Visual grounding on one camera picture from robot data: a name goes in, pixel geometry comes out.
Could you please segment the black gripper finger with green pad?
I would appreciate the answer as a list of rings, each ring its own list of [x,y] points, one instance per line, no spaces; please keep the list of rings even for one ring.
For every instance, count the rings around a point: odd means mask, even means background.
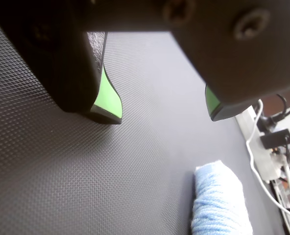
[[[107,33],[80,26],[91,0],[0,0],[0,27],[57,106],[121,124],[122,102],[104,68]]]
[[[167,0],[164,19],[206,83],[211,120],[290,88],[290,0]]]

